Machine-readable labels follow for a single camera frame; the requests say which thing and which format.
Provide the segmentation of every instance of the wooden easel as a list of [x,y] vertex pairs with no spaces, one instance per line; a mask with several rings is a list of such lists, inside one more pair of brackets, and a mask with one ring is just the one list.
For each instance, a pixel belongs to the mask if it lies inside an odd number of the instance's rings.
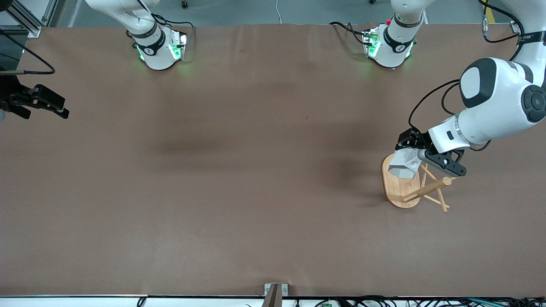
[[[421,197],[424,197],[439,204],[442,206],[442,210],[447,212],[449,206],[446,205],[443,198],[442,189],[451,185],[456,178],[443,177],[441,179],[436,179],[428,170],[428,164],[420,166],[423,171],[422,180],[419,180],[419,172],[416,173],[413,179],[398,178],[389,172],[389,163],[392,159],[393,155],[386,157],[385,160],[383,160],[381,168],[385,194],[391,204],[399,208],[411,208],[419,203]],[[425,185],[427,176],[430,177],[433,182]],[[438,192],[439,199],[429,196],[429,194],[433,192]]]

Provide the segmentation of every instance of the wooden rod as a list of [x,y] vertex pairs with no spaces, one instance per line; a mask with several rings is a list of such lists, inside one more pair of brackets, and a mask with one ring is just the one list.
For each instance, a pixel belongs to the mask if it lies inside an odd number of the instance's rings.
[[434,177],[434,175],[428,170],[428,168],[423,167],[422,164],[421,164],[421,168],[422,168],[423,171],[424,171],[429,177],[431,177],[434,181],[438,180],[438,179],[436,179],[436,177]]
[[406,195],[402,202],[407,203],[410,202],[416,198],[422,197],[423,195],[430,194],[431,192],[434,192],[438,188],[443,188],[451,184],[451,178],[444,177],[440,180],[434,181],[431,184],[428,184],[416,191],[411,192],[410,194]]
[[[427,169],[428,166],[429,166],[428,164],[425,164],[425,166],[423,167],[423,165],[421,164],[421,168],[423,170]],[[425,181],[426,181],[426,172],[425,174],[423,174],[423,179],[421,180],[421,187],[425,186]]]
[[437,191],[438,191],[438,198],[440,199],[440,205],[442,206],[442,210],[444,212],[447,212],[447,205],[446,205],[446,201],[443,199],[442,190],[437,189]]
[[440,203],[439,200],[434,199],[434,198],[432,198],[432,197],[430,197],[430,196],[428,196],[428,195],[423,195],[423,197],[426,198],[426,199],[428,199],[428,200],[430,200],[431,202],[437,203],[438,205],[441,205],[441,204],[442,204],[442,203]]

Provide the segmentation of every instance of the brown paper sheet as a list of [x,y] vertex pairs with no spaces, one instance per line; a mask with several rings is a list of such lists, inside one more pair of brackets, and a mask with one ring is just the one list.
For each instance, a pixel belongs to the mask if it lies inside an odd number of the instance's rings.
[[20,79],[71,113],[0,125],[0,294],[544,295],[544,124],[468,152],[446,214],[391,206],[380,174],[423,95],[514,42],[423,26],[392,70],[337,29],[199,28],[162,72],[121,28],[43,29],[57,73]]

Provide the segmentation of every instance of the black cable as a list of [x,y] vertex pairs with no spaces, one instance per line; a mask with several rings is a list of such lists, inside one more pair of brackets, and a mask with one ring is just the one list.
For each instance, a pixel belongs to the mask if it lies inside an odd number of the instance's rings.
[[53,66],[51,66],[50,63],[47,63],[47,61],[45,61],[42,57],[40,57],[39,55],[35,54],[34,51],[30,50],[29,48],[26,48],[24,45],[22,45],[21,43],[19,43],[17,40],[15,40],[13,37],[11,37],[11,35],[7,34],[4,32],[4,30],[0,29],[0,34],[4,35],[5,37],[7,37],[9,40],[11,40],[12,42],[14,42],[17,46],[23,48],[25,51],[27,51],[28,53],[30,53],[31,55],[35,56],[37,59],[40,60],[40,62],[44,63],[49,69],[50,71],[48,72],[39,72],[39,71],[35,71],[35,70],[23,70],[23,72],[27,75],[51,75],[51,74],[54,74],[55,73],[55,68]]
[[170,20],[167,20],[165,19],[165,17],[161,16],[161,15],[158,15],[158,14],[154,14],[150,11],[149,8],[147,8],[141,0],[137,0],[138,3],[140,4],[140,6],[145,9],[148,13],[150,13],[153,17],[153,19],[160,25],[162,26],[169,26],[169,27],[172,27],[172,23],[176,24],[176,25],[190,25],[192,27],[192,33],[189,35],[188,37],[188,41],[186,41],[186,45],[189,44],[189,42],[192,40],[193,38],[193,35],[195,34],[195,26],[193,25],[193,23],[189,22],[189,21],[170,21]]
[[469,149],[470,149],[470,150],[472,150],[472,151],[482,151],[482,150],[486,149],[486,148],[487,148],[487,146],[489,146],[489,144],[491,144],[491,140],[488,140],[488,141],[487,141],[487,143],[485,143],[485,145],[483,145],[483,147],[482,147],[482,148],[478,148],[478,149],[476,149],[476,148],[472,148],[472,147],[470,147]]
[[[504,15],[510,17],[510,18],[519,26],[520,34],[516,34],[516,35],[514,35],[514,36],[512,36],[512,37],[517,37],[517,36],[519,36],[519,35],[525,34],[525,30],[524,30],[524,28],[523,28],[523,24],[521,23],[521,21],[519,21],[519,19],[518,19],[516,16],[510,14],[509,12],[507,12],[507,11],[505,11],[505,10],[503,10],[503,9],[500,9],[500,8],[494,6],[494,5],[489,4],[489,0],[486,0],[486,1],[478,0],[478,2],[481,3],[481,4],[484,6],[484,11],[485,11],[485,7],[490,8],[490,9],[495,10],[495,11],[498,11],[499,13],[504,14]],[[518,48],[516,49],[516,51],[514,52],[514,54],[512,55],[512,57],[510,58],[509,61],[514,60],[514,58],[515,58],[515,57],[519,54],[519,52],[521,51],[521,47],[522,47],[522,46],[523,46],[522,44],[519,44],[519,45],[518,45]]]
[[496,44],[496,43],[503,42],[503,41],[505,41],[505,40],[512,39],[512,38],[514,38],[514,37],[518,37],[518,36],[519,36],[519,34],[514,34],[514,35],[512,35],[512,36],[505,37],[505,38],[498,39],[498,40],[490,40],[489,38],[487,38],[487,36],[484,36],[483,38],[484,38],[485,41],[488,42],[488,43]]
[[12,59],[14,59],[14,60],[16,60],[16,61],[19,61],[19,59],[18,59],[18,58],[16,58],[16,57],[12,57],[12,56],[10,56],[10,55],[7,55],[7,54],[3,54],[3,53],[0,53],[0,55],[1,55],[1,56],[5,56],[5,57],[8,57],[8,58],[12,58]]
[[323,300],[322,302],[316,304],[314,307],[319,307],[321,304],[326,303],[327,301],[329,301],[329,300],[328,300],[328,299],[325,299],[325,300]]
[[355,31],[355,30],[353,29],[353,25],[351,25],[350,22],[347,24],[347,26],[345,26],[344,24],[342,24],[342,23],[340,23],[340,22],[338,22],[338,21],[333,21],[333,22],[329,23],[329,25],[333,25],[333,26],[338,25],[338,26],[341,26],[343,29],[345,29],[345,30],[351,32],[351,33],[354,35],[354,38],[355,38],[360,44],[363,44],[363,45],[366,45],[366,46],[371,46],[371,45],[372,45],[372,44],[370,44],[370,43],[365,43],[364,41],[360,40],[360,39],[358,38],[358,36],[357,36],[357,34],[358,34],[358,35],[362,35],[362,32],[369,31],[370,29],[366,29],[366,30],[363,30],[363,31]]
[[370,307],[368,305],[366,305],[364,303],[364,301],[366,300],[370,300],[372,302],[375,302],[377,304],[379,304],[380,307],[397,307],[396,306],[396,302],[393,301],[390,297],[384,297],[384,296],[362,296],[362,297],[359,297],[358,299],[355,299],[355,307],[357,307],[358,305],[362,305],[364,307]]
[[460,84],[460,83],[457,82],[457,83],[453,84],[452,86],[448,87],[447,90],[444,92],[444,95],[442,96],[442,109],[443,109],[447,114],[449,114],[449,115],[455,115],[455,113],[451,112],[450,110],[448,110],[448,109],[446,108],[446,96],[447,96],[447,93],[449,93],[449,91],[450,91],[452,88],[458,86],[459,84]]
[[138,299],[138,302],[136,303],[136,307],[142,307],[144,306],[144,303],[146,302],[146,297],[141,297]]
[[416,126],[414,126],[412,123],[411,123],[411,119],[413,117],[413,114],[415,113],[415,111],[417,110],[417,108],[423,103],[423,101],[425,101],[425,99],[427,99],[430,95],[432,95],[434,92],[436,92],[437,90],[443,88],[444,86],[446,85],[450,85],[452,83],[456,83],[456,82],[459,82],[459,79],[455,79],[455,80],[451,80],[449,82],[446,82],[442,85],[440,85],[439,87],[433,89],[432,91],[430,91],[428,94],[426,94],[423,98],[421,98],[421,100],[415,105],[415,107],[413,108],[413,110],[411,111],[411,113],[409,114],[410,116],[408,117],[408,124],[410,127],[412,127],[413,129],[419,131],[419,129],[417,129]]
[[175,25],[190,25],[192,27],[192,33],[190,33],[190,35],[188,37],[188,41],[186,42],[186,45],[189,44],[189,42],[192,40],[192,38],[193,38],[193,36],[195,34],[195,26],[193,25],[193,23],[191,23],[189,21],[171,21],[171,20],[167,20],[165,17],[163,17],[161,15],[153,14],[153,13],[152,13],[152,16],[157,21],[157,23],[162,25],[162,26],[172,26],[172,23],[174,23]]
[[360,39],[358,38],[357,34],[354,33],[353,25],[351,25],[350,22],[347,24],[347,26],[351,29],[351,32],[353,33],[354,38],[355,38],[360,44],[363,44],[363,45],[366,45],[366,46],[371,46],[371,45],[372,45],[371,43],[365,43],[365,42],[363,42],[362,40],[360,40]]
[[353,32],[354,34],[358,34],[358,35],[362,35],[362,32],[357,32],[349,27],[347,27],[346,25],[340,23],[339,21],[332,21],[331,23],[329,23],[329,25],[333,25],[333,26],[341,26],[343,29],[349,31],[349,32]]

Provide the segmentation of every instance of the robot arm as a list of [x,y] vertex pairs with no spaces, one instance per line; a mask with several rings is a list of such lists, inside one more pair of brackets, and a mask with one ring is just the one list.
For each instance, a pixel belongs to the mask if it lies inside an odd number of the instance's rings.
[[546,92],[530,82],[524,64],[481,58],[463,72],[460,92],[466,107],[461,113],[425,133],[411,128],[400,135],[389,166],[392,174],[413,178],[424,161],[451,176],[464,176],[464,149],[522,132],[546,116]]
[[[503,2],[522,21],[526,31],[519,38],[518,56],[513,62],[487,57],[470,64],[460,78],[466,109],[425,133],[414,128],[403,132],[389,166],[392,174],[412,178],[421,161],[425,161],[451,176],[464,176],[466,168],[460,161],[465,149],[522,132],[546,116],[546,2]],[[385,29],[385,36],[391,34],[392,25],[391,22]],[[407,56],[393,54],[393,49],[379,49],[373,59],[395,67]]]
[[147,6],[159,0],[85,0],[94,10],[121,23],[136,42],[140,58],[155,70],[171,67],[183,58],[186,34],[157,24]]
[[401,65],[423,24],[423,11],[434,1],[391,0],[394,16],[366,35],[366,42],[371,44],[365,48],[366,55],[384,67]]

